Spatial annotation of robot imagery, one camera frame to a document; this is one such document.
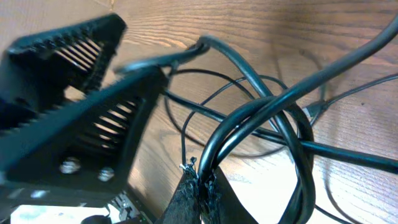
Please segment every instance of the wooden floor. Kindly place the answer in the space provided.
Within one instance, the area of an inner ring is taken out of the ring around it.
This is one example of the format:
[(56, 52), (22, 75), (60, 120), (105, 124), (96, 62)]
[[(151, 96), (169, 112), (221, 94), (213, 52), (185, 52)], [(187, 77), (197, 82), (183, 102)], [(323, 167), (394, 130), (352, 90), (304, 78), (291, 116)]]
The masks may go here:
[[(279, 77), (288, 86), (365, 44), (398, 12), (396, 1), (344, 0), (53, 0), (0, 1), (0, 35), (5, 48), (19, 35), (64, 26), (97, 15), (117, 12), (129, 29), (113, 65), (151, 55), (181, 51), (202, 34), (212, 34), (241, 53), (261, 74)], [(333, 96), (398, 71), (398, 39), (352, 68), (328, 86)], [(211, 51), (184, 67), (207, 68), (230, 77), (242, 75), (221, 54)], [(105, 85), (115, 76), (109, 72)], [(225, 84), (192, 74), (176, 78), (171, 90), (200, 102)], [(280, 89), (267, 83), (275, 94)], [(398, 159), (398, 88), (392, 81), (362, 91), (333, 105), (314, 127), (316, 142)], [(317, 91), (298, 101), (305, 106)], [(247, 102), (236, 88), (225, 91), (209, 107), (229, 113)], [(188, 110), (172, 109), (182, 124)], [(188, 132), (205, 142), (217, 124), (200, 115)], [(200, 157), (202, 148), (187, 142), (187, 157)], [(254, 137), (237, 152), (256, 154), (277, 147)], [(162, 102), (155, 110), (136, 157), (129, 183), (156, 215), (166, 208), (182, 175), (180, 135), (173, 129)], [(286, 152), (258, 159), (228, 158), (222, 163), (244, 206), (260, 223), (276, 223), (290, 198), (296, 177)], [(315, 158), (313, 175), (317, 205), (351, 222), (398, 223), (398, 176)], [(310, 223), (333, 223), (314, 211)]]

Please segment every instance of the tangled cable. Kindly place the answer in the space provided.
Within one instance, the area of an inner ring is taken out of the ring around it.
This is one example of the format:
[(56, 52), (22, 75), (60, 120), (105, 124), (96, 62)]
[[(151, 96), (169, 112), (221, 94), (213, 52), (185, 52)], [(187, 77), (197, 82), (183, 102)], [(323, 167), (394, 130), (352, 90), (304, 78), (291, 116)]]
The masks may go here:
[[(329, 66), (315, 72), (313, 75), (304, 78), (302, 81), (290, 88), (276, 78), (258, 75), (252, 66), (250, 66), (250, 64), (248, 64), (240, 54), (224, 42), (212, 36), (200, 37), (197, 44), (191, 46), (185, 52), (143, 60), (117, 69), (116, 72), (129, 72), (146, 66), (170, 66), (172, 67), (172, 71), (169, 74), (170, 79), (175, 75), (198, 72), (214, 75), (229, 81), (229, 84), (221, 87), (200, 104), (181, 98), (168, 90), (165, 92), (166, 112), (173, 125), (182, 134), (183, 164), (186, 163), (185, 138), (204, 146), (198, 166), (198, 176), (202, 183), (211, 179), (215, 168), (217, 168), (222, 160), (225, 159), (228, 154), (230, 154), (231, 151), (250, 134), (262, 139), (286, 145), (295, 162), (298, 181), (279, 223), (306, 223), (311, 217), (314, 208), (317, 208), (325, 215), (340, 223), (348, 223), (338, 217), (334, 217), (332, 214), (329, 214), (315, 205), (315, 184), (312, 176), (313, 155), (316, 154), (330, 159), (380, 169), (394, 174), (398, 174), (398, 161), (316, 143), (313, 138), (312, 125), (314, 125), (329, 106), (336, 101), (363, 89), (369, 88), (370, 86), (396, 79), (398, 74), (390, 75), (371, 83), (367, 83), (363, 86), (359, 86), (329, 100), (325, 100), (324, 95), (321, 94), (319, 101), (306, 107), (307, 112), (312, 117), (311, 122), (308, 120), (304, 111), (297, 106), (295, 102), (318, 87), (324, 89), (325, 83), (328, 80), (338, 76), (347, 69), (371, 56), (388, 44), (397, 34), (398, 16), (395, 17), (393, 21), (373, 40), (338, 59)], [(226, 75), (208, 70), (177, 70), (180, 64), (193, 60), (196, 56), (205, 53), (210, 47), (227, 56), (235, 66), (237, 66), (244, 77), (233, 80)], [(284, 91), (280, 95), (274, 96), (261, 79), (268, 79), (276, 82), (284, 89)], [(252, 96), (247, 89), (239, 84), (239, 82), (243, 80), (247, 80), (251, 84), (260, 96), (259, 98)], [(204, 106), (207, 102), (232, 85), (237, 86), (241, 91), (243, 91), (251, 101), (240, 106), (227, 116)], [(188, 119), (182, 128), (177, 124), (171, 114), (168, 99), (193, 111), (189, 114)], [(288, 112), (296, 122), (298, 135), (295, 134), (293, 127), (289, 123), (285, 115), (285, 111)], [(220, 122), (220, 125), (215, 129), (206, 144), (203, 144), (185, 133), (188, 122), (195, 112), (201, 113), (202, 115)], [(260, 125), (270, 119), (275, 121), (275, 123), (270, 122), (270, 124), (276, 131), (260, 128)], [(281, 149), (282, 148), (271, 151), (269, 154), (278, 152)]]

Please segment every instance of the wooden table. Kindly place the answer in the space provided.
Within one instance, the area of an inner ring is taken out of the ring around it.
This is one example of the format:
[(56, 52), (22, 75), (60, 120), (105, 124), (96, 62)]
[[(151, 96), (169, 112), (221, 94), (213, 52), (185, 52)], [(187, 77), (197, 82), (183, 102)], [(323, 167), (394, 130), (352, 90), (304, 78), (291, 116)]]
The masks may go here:
[[(117, 12), (129, 30), (113, 65), (151, 55), (181, 51), (202, 34), (212, 34), (241, 53), (261, 74), (279, 77), (288, 86), (338, 59), (377, 35), (398, 12), (395, 1), (340, 0), (69, 0), (1, 1), (0, 35), (4, 49), (17, 36), (64, 26), (107, 12)], [(360, 65), (332, 80), (333, 96), (398, 71), (398, 39)], [(242, 75), (221, 54), (211, 51), (184, 67), (207, 68), (239, 78)], [(115, 76), (109, 72), (105, 86)], [(266, 82), (278, 94), (280, 89)], [(177, 77), (171, 90), (193, 101), (204, 100), (225, 81), (199, 74)], [(305, 106), (318, 92), (298, 101)], [(247, 102), (235, 87), (208, 106), (229, 113)], [(333, 105), (314, 127), (317, 142), (398, 159), (398, 95), (396, 81), (375, 86)], [(182, 124), (189, 110), (172, 105)], [(217, 123), (195, 116), (188, 132), (205, 142)], [(248, 137), (236, 152), (256, 154), (278, 147)], [(160, 215), (182, 175), (180, 135), (169, 122), (162, 102), (147, 127), (129, 179), (141, 198)], [(202, 148), (187, 142), (187, 157), (200, 157)], [(249, 160), (228, 158), (222, 163), (244, 206), (260, 223), (278, 221), (296, 182), (294, 165), (286, 151)], [(398, 176), (315, 158), (313, 171), (317, 204), (361, 223), (398, 223)], [(314, 211), (309, 223), (333, 223)]]

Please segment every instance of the cable connector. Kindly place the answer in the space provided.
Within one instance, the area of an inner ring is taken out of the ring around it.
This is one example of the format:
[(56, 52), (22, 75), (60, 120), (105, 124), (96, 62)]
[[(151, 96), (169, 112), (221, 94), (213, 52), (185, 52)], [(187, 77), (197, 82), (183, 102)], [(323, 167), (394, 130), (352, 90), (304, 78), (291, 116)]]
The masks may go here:
[(313, 118), (317, 113), (324, 110), (327, 107), (327, 104), (328, 103), (325, 100), (318, 100), (304, 107), (303, 111), (308, 117)]

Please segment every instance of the wood grain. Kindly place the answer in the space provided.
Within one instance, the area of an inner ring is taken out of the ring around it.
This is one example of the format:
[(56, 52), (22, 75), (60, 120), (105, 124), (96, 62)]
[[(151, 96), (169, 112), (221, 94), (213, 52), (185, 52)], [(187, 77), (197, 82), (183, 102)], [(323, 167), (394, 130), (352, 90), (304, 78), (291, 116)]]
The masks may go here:
[[(281, 77), (288, 86), (317, 70), (299, 54), (304, 49), (327, 65), (377, 35), (398, 12), (395, 1), (133, 1), (116, 0), (114, 11), (129, 30), (118, 60), (138, 59), (184, 49), (202, 34), (212, 34), (234, 47), (259, 72)], [(397, 39), (361, 65), (332, 80), (328, 96), (397, 71)], [(233, 65), (211, 51), (185, 67), (208, 68), (241, 77)], [(192, 74), (177, 77), (173, 92), (202, 101), (225, 84), (223, 80)], [(270, 84), (274, 93), (279, 88)], [(395, 82), (375, 86), (333, 105), (315, 127), (316, 141), (398, 159), (398, 98)], [(309, 94), (305, 106), (318, 97)], [(229, 113), (247, 102), (232, 88), (209, 103)], [(162, 104), (155, 111), (142, 140), (130, 183), (158, 215), (167, 206), (181, 176), (180, 137)], [(189, 111), (172, 107), (180, 124)], [(216, 123), (200, 115), (188, 132), (203, 142)], [(277, 147), (249, 137), (236, 149), (256, 153)], [(188, 142), (188, 156), (201, 148)], [(342, 211), (361, 223), (398, 222), (398, 178), (376, 170), (317, 157), (314, 177), (317, 204), (342, 217), (331, 205), (325, 188)], [(222, 163), (238, 197), (261, 223), (275, 223), (295, 183), (294, 168), (285, 152), (259, 160), (229, 158)], [(314, 212), (310, 223), (333, 223)]]

